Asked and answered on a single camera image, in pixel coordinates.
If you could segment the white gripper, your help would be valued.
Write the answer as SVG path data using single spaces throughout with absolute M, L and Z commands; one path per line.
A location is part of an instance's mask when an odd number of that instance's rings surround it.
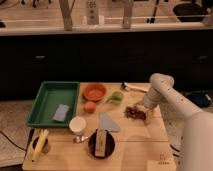
M 144 97 L 137 102 L 137 105 L 142 105 L 145 108 L 147 108 L 144 113 L 145 113 L 145 120 L 144 123 L 146 125 L 149 125 L 152 118 L 154 117 L 155 109 L 157 105 L 159 104 L 160 97 L 159 96 L 151 96 L 148 94 L 145 94 Z

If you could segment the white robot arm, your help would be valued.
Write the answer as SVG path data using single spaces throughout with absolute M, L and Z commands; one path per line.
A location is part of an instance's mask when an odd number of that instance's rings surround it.
M 153 110 L 165 98 L 184 118 L 178 171 L 213 171 L 213 113 L 195 105 L 173 86 L 172 76 L 152 74 L 142 105 Z

